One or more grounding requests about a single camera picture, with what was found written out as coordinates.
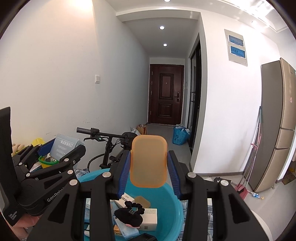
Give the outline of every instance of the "doormat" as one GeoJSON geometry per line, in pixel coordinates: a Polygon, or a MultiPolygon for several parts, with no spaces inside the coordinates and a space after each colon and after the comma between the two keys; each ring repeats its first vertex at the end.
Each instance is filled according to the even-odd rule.
{"type": "Polygon", "coordinates": [[[293,174],[293,172],[287,170],[286,174],[284,175],[284,178],[282,180],[283,184],[286,185],[290,183],[291,181],[295,180],[296,176],[293,174]]]}

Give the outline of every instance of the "metal pivot bolt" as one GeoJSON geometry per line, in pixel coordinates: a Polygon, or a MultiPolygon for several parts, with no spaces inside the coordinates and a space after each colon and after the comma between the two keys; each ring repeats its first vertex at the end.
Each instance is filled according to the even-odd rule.
{"type": "Polygon", "coordinates": [[[194,172],[189,172],[189,173],[187,173],[187,176],[190,178],[195,178],[196,174],[194,172]]]}
{"type": "Polygon", "coordinates": [[[75,186],[78,183],[78,181],[76,179],[72,179],[69,183],[71,186],[75,186]]]}
{"type": "Polygon", "coordinates": [[[104,172],[102,174],[103,177],[111,177],[111,172],[104,172]]]}
{"type": "Polygon", "coordinates": [[[229,185],[229,182],[227,180],[221,180],[220,183],[223,186],[228,186],[229,185]]]}

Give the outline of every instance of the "beige stuffed animal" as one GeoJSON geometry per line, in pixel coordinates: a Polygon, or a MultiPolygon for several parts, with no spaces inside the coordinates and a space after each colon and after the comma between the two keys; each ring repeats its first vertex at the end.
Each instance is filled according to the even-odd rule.
{"type": "Polygon", "coordinates": [[[18,153],[19,151],[21,151],[22,149],[25,148],[25,145],[23,144],[12,144],[12,153],[11,156],[14,156],[16,153],[18,153]]]}

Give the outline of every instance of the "door handle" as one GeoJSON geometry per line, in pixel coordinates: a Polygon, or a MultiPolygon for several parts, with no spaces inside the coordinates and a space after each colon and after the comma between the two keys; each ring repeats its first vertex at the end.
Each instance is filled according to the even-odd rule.
{"type": "Polygon", "coordinates": [[[177,96],[175,96],[175,97],[177,97],[177,102],[179,102],[179,99],[180,99],[180,92],[177,92],[177,96]]]}

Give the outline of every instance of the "refrigerator drawer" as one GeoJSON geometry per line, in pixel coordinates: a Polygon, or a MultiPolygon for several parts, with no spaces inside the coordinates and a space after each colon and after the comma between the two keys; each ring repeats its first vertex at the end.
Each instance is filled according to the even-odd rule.
{"type": "Polygon", "coordinates": [[[296,125],[296,75],[295,70],[282,58],[281,71],[283,77],[283,110],[281,128],[295,130],[296,125]]]}
{"type": "Polygon", "coordinates": [[[279,129],[278,139],[276,141],[276,149],[289,148],[292,145],[294,132],[291,130],[279,129]]]}
{"type": "Polygon", "coordinates": [[[259,184],[255,188],[255,192],[264,191],[275,184],[283,166],[285,165],[290,148],[274,149],[267,169],[261,178],[259,184]]]}

